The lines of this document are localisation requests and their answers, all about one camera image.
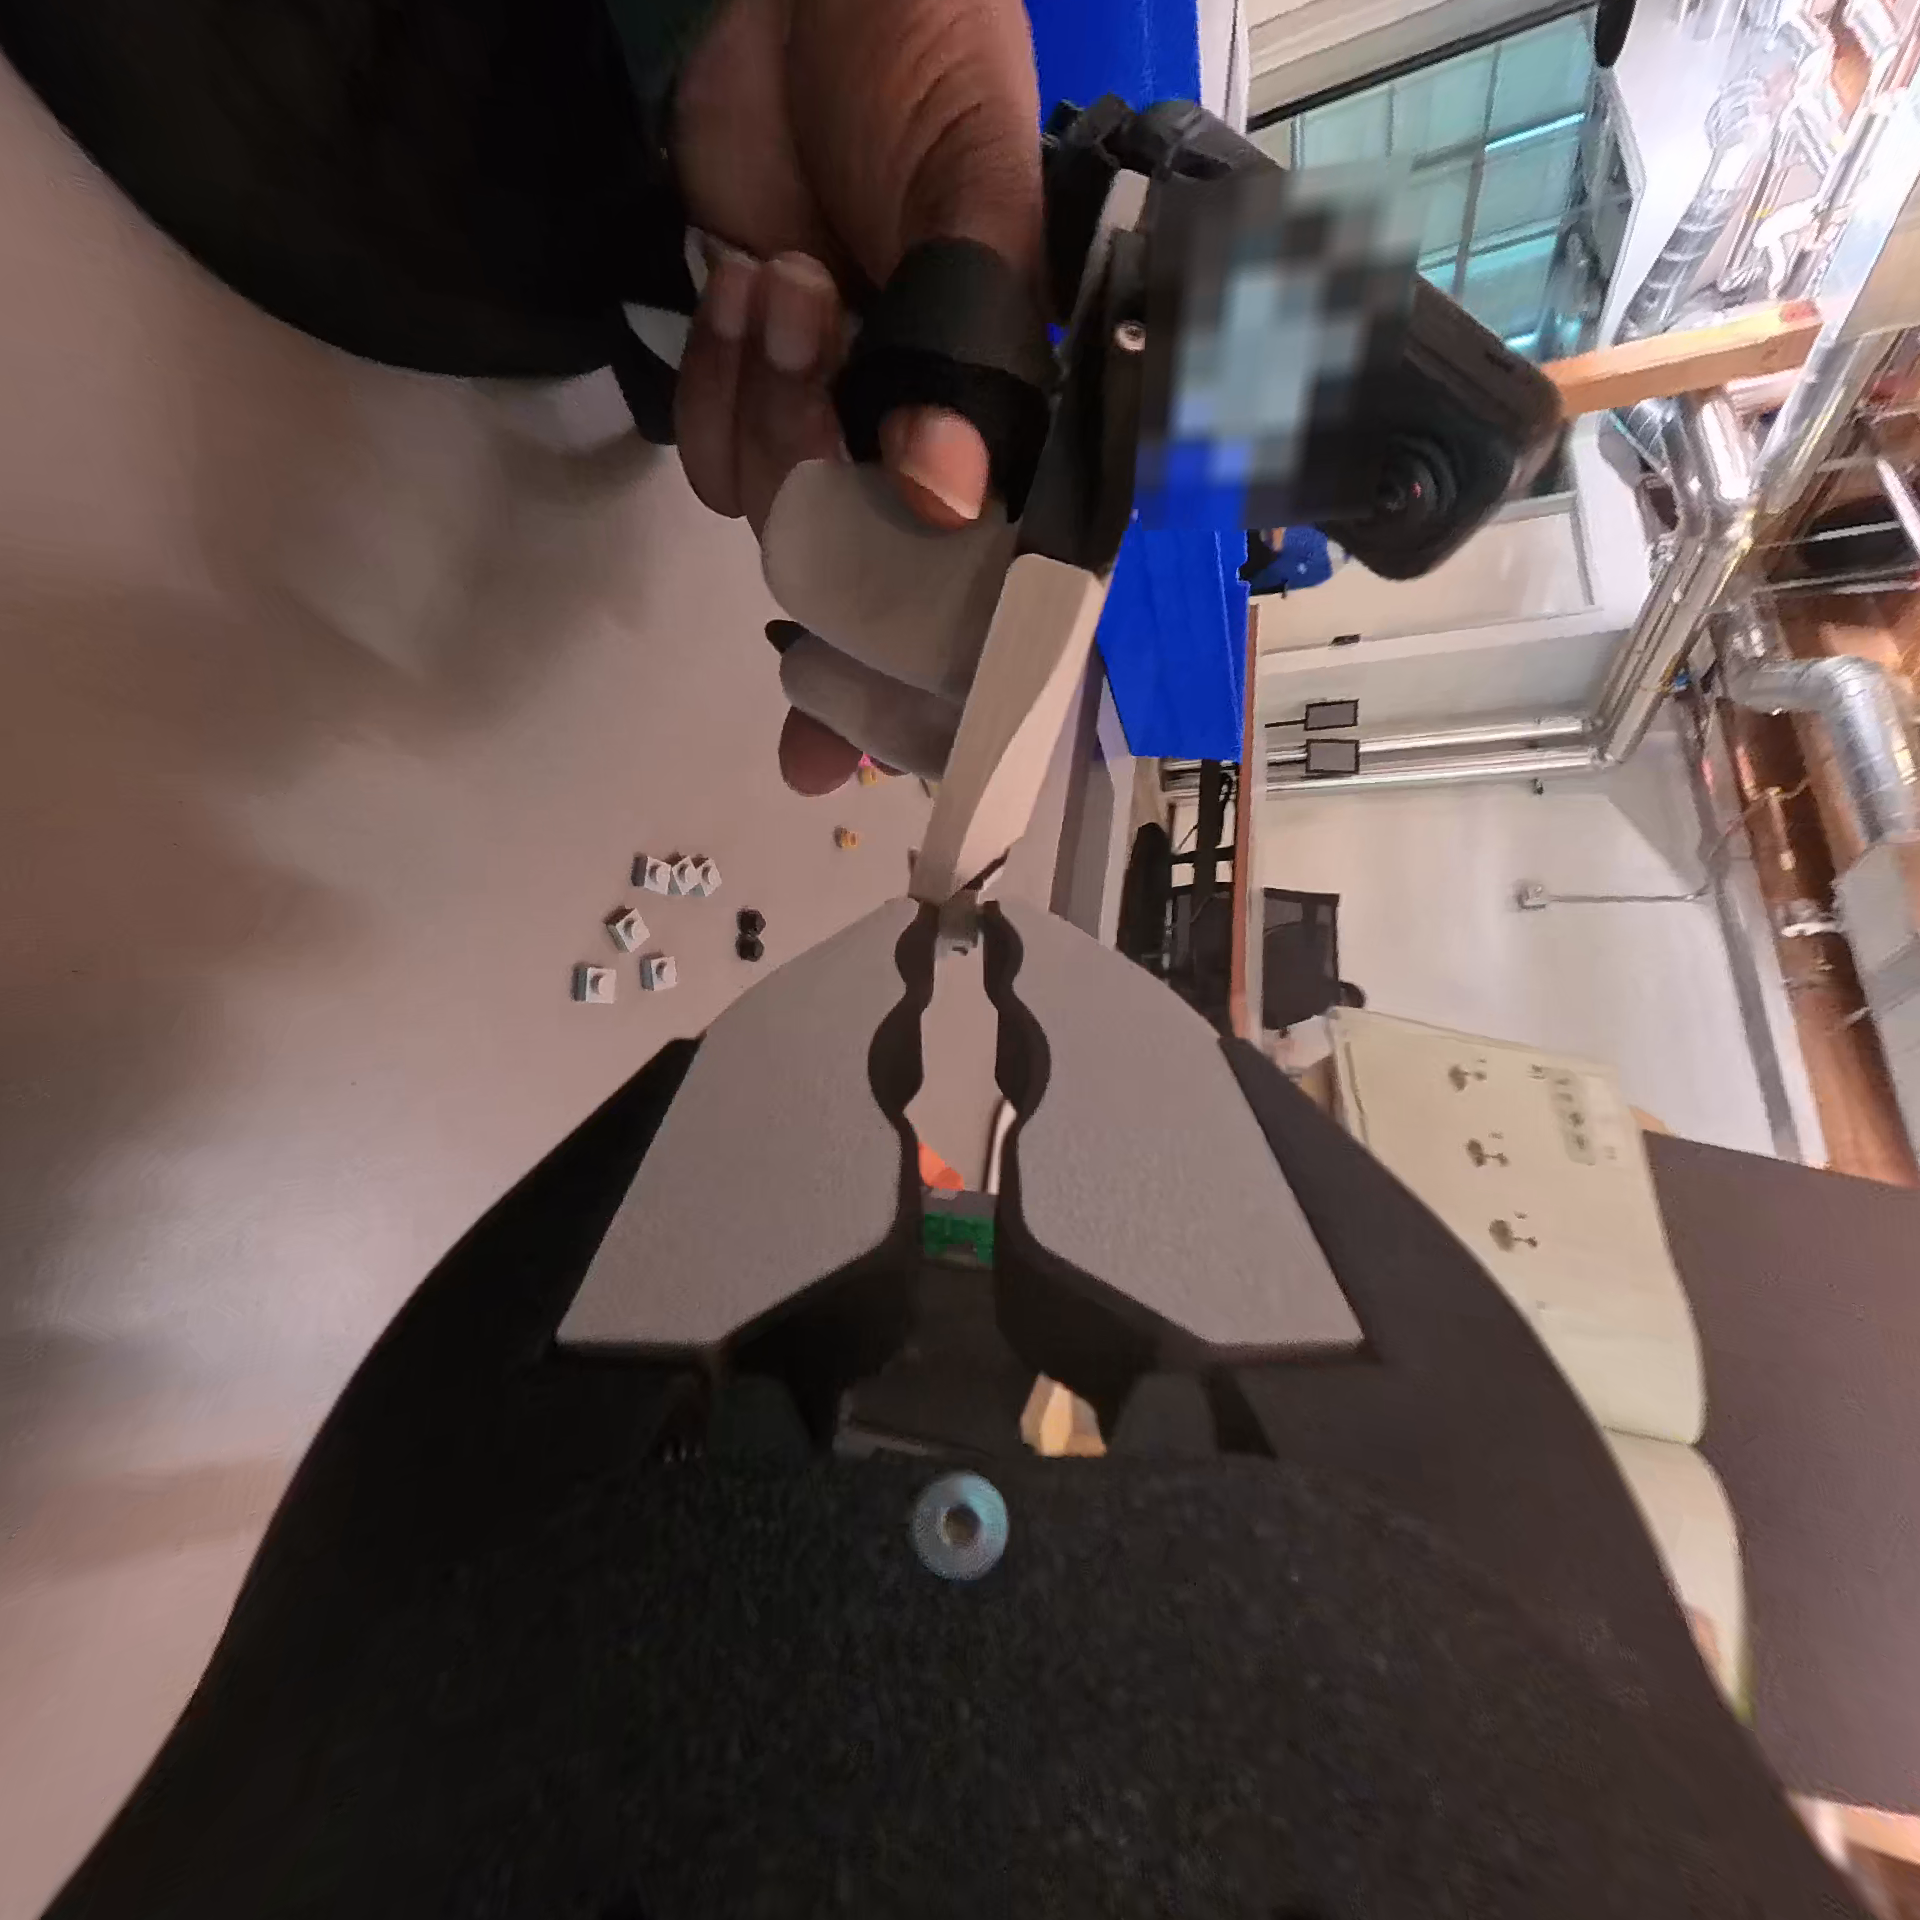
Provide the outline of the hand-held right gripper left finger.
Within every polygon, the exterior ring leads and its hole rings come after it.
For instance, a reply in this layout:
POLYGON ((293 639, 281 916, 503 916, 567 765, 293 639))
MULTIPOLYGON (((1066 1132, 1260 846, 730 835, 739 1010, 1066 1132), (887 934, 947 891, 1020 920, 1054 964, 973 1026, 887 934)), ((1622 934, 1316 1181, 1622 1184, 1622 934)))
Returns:
POLYGON ((557 1344, 775 1380, 830 1445, 906 1342, 922 1245, 922 1020, 940 911, 885 903, 699 1038, 557 1344))

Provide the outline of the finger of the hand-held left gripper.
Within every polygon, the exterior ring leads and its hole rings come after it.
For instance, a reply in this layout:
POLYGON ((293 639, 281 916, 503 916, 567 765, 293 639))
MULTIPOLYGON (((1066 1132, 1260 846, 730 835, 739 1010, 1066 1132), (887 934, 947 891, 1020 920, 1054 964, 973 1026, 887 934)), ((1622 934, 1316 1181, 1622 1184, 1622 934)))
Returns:
POLYGON ((962 709, 913 899, 949 901, 1027 831, 1109 597, 1089 570, 1025 554, 1010 564, 962 709))

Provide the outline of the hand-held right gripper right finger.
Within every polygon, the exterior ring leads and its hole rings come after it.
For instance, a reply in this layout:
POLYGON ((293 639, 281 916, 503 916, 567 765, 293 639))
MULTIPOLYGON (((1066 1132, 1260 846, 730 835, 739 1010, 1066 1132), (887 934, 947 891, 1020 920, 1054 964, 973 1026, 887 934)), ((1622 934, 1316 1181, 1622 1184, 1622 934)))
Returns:
POLYGON ((999 1325, 1115 1423, 1140 1380, 1337 1363, 1363 1330, 1217 1029, 1021 903, 978 914, 997 1014, 999 1325))

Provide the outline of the person's left forearm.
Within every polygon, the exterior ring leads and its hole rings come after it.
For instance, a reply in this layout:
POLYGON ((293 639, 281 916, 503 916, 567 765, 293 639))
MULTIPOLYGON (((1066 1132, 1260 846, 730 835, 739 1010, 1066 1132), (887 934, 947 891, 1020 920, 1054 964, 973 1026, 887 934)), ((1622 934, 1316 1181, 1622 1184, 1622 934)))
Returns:
POLYGON ((661 123, 705 4, 4 3, 4 56, 180 252, 441 378, 577 378, 693 306, 661 123))

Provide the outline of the grey desk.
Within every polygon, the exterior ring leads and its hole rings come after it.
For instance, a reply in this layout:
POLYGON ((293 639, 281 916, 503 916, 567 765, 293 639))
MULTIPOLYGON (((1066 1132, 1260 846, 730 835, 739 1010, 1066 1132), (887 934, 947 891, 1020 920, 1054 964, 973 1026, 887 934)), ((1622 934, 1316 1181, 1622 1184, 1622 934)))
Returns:
POLYGON ((4 1663, 196 1638, 398 1299, 643 1053, 906 884, 780 779, 753 534, 613 374, 370 368, 4 75, 4 1663), (831 829, 859 848, 841 853, 831 829), (636 853, 682 982, 569 1000, 636 853))

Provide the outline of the person's left hand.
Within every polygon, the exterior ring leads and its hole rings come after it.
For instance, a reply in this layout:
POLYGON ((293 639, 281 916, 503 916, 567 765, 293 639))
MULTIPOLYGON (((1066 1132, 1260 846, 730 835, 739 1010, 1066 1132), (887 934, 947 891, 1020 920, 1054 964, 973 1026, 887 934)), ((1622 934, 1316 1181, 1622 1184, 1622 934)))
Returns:
POLYGON ((678 67, 666 156, 707 254, 678 454, 693 494, 756 534, 797 463, 839 454, 851 311, 903 254, 972 242, 1044 298, 1021 4, 722 4, 678 67))

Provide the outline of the blue storage bin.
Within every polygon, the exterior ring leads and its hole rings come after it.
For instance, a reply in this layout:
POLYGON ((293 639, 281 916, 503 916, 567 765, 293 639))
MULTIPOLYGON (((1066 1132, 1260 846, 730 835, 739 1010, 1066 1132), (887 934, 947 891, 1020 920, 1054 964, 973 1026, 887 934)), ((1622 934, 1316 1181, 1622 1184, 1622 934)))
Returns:
MULTIPOLYGON (((1197 103, 1244 132, 1251 29, 1241 3, 1029 3, 1041 103, 1197 103)), ((1237 760, 1247 592, 1220 534, 1132 532, 1095 635, 1130 752, 1237 760)))

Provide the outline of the lego cave build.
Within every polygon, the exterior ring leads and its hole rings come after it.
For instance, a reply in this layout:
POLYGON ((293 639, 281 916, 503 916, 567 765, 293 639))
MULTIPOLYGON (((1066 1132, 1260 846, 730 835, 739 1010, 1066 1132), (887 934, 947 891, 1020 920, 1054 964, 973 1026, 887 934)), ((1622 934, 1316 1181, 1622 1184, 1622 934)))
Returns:
POLYGON ((903 1344, 841 1399, 841 1456, 1105 1456, 1091 1404, 1014 1352, 994 1303, 997 1194, 924 1147, 918 1271, 903 1344))

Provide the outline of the black office chair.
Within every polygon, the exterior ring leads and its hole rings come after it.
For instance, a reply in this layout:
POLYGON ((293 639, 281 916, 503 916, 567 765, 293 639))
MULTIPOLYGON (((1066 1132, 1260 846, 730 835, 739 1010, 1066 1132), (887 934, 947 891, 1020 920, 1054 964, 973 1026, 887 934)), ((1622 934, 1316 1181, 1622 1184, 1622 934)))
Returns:
POLYGON ((1262 901, 1265 1030, 1285 1034, 1340 1008, 1367 1008, 1364 990, 1340 967, 1340 896, 1265 887, 1262 901))

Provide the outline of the cluster of grey lego tiles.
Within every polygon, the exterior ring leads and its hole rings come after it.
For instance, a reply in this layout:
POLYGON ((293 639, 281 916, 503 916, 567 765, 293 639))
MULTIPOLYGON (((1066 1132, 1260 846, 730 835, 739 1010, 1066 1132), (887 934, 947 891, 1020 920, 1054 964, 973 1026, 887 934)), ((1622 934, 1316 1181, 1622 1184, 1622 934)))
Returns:
POLYGON ((603 952, 577 962, 567 997, 579 1006, 611 1006, 623 978, 643 995, 666 995, 682 982, 682 959, 649 920, 661 903, 707 903, 725 887, 725 870, 713 855, 636 853, 628 867, 630 896, 601 919, 603 952))

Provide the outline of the cream panel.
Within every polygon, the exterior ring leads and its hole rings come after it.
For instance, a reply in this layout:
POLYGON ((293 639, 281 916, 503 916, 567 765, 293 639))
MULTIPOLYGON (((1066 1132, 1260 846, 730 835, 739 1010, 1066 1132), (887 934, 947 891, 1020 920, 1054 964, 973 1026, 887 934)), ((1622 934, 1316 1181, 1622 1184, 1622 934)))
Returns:
POLYGON ((1615 1071, 1363 1010, 1327 1030, 1346 1128, 1483 1264, 1596 1427, 1692 1448, 1697 1320, 1615 1071))

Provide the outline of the dark grey partition panel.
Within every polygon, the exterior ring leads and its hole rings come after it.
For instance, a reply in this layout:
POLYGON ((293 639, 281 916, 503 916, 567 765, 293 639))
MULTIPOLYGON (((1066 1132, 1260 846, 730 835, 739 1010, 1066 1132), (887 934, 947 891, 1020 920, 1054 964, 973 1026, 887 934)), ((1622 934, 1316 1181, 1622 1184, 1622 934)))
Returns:
POLYGON ((1917 1811, 1917 1195, 1651 1134, 1782 1782, 1917 1811))

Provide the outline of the silver ventilation duct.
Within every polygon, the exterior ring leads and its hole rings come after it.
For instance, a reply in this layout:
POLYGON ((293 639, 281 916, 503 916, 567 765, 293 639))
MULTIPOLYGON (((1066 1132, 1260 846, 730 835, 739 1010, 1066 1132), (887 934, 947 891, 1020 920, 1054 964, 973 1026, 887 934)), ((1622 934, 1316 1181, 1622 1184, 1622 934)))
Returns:
POLYGON ((1815 717, 1867 846, 1916 837, 1916 749, 1890 671, 1855 659, 1780 656, 1759 621, 1753 563, 1886 368, 1916 346, 1916 295, 1789 300, 1729 320, 1620 339, 1590 368, 1550 368, 1566 416, 1651 410, 1652 452, 1678 509, 1676 543, 1615 650, 1590 710, 1596 765, 1642 744, 1676 671, 1717 616, 1724 695, 1756 712, 1815 717))

